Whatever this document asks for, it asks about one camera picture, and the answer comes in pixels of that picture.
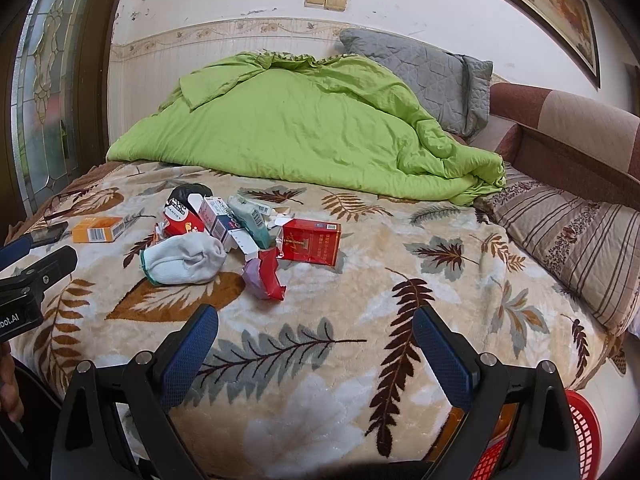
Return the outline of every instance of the metal screw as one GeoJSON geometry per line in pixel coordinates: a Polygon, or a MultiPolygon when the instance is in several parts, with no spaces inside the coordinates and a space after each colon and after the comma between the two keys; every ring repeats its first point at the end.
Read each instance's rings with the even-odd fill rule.
{"type": "Polygon", "coordinates": [[[542,361],[542,369],[546,373],[552,374],[556,371],[556,365],[553,364],[551,361],[542,361]]]}
{"type": "Polygon", "coordinates": [[[480,360],[482,361],[483,364],[487,366],[494,366],[498,362],[498,359],[496,358],[496,356],[493,354],[489,354],[489,352],[485,352],[484,354],[481,354],[480,360]]]}
{"type": "Polygon", "coordinates": [[[91,369],[91,361],[80,361],[76,370],[78,370],[79,374],[84,374],[91,369]]]}
{"type": "Polygon", "coordinates": [[[152,358],[153,355],[151,354],[151,352],[147,352],[145,350],[144,352],[140,352],[138,355],[136,355],[136,362],[139,365],[146,365],[151,361],[152,358]]]}

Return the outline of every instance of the human hand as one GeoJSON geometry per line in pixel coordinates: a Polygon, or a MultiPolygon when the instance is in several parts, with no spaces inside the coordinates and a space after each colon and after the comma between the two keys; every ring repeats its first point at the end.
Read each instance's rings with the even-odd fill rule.
{"type": "Polygon", "coordinates": [[[9,420],[18,422],[24,415],[18,383],[15,380],[15,363],[8,341],[0,347],[0,410],[7,412],[9,420]]]}

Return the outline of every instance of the red basket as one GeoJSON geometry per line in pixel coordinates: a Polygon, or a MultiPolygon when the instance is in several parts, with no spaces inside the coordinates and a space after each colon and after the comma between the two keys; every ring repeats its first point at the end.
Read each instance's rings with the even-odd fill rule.
{"type": "MultiPolygon", "coordinates": [[[[581,480],[596,480],[602,445],[598,418],[591,405],[580,394],[567,390],[566,398],[574,418],[575,436],[580,453],[580,478],[581,480]]],[[[478,462],[471,480],[488,480],[491,477],[505,443],[506,438],[487,448],[478,462]]]]}

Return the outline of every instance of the green comforter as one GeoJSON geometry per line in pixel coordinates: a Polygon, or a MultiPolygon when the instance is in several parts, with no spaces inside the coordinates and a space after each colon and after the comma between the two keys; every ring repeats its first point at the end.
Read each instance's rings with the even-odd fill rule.
{"type": "Polygon", "coordinates": [[[243,52],[180,78],[108,160],[470,204],[504,186],[502,159],[462,146],[386,68],[361,56],[243,52]]]}

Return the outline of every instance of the blanket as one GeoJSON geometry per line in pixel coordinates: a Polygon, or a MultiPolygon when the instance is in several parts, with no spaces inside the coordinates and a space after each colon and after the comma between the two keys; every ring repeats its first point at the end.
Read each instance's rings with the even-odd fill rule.
{"type": "MultiPolygon", "coordinates": [[[[505,364],[551,359],[574,389],[608,353],[610,339],[582,303],[472,208],[158,162],[124,164],[78,191],[57,207],[61,220],[73,227],[85,216],[122,216],[126,230],[113,243],[74,244],[78,268],[46,292],[44,323],[12,340],[13,353],[62,396],[80,360],[128,362],[200,303],[213,304],[218,338],[170,413],[212,478],[300,478],[422,459],[451,411],[412,339],[422,304],[505,364]],[[336,266],[281,261],[283,302],[244,290],[237,251],[206,285],[154,287],[139,254],[171,190],[188,182],[340,222],[336,266]]],[[[2,276],[70,243],[67,232],[2,276]]],[[[123,419],[144,456],[130,416],[123,419]]]]}
{"type": "Polygon", "coordinates": [[[499,155],[457,143],[400,78],[356,55],[220,60],[180,78],[107,158],[459,205],[504,185],[499,155]]]}

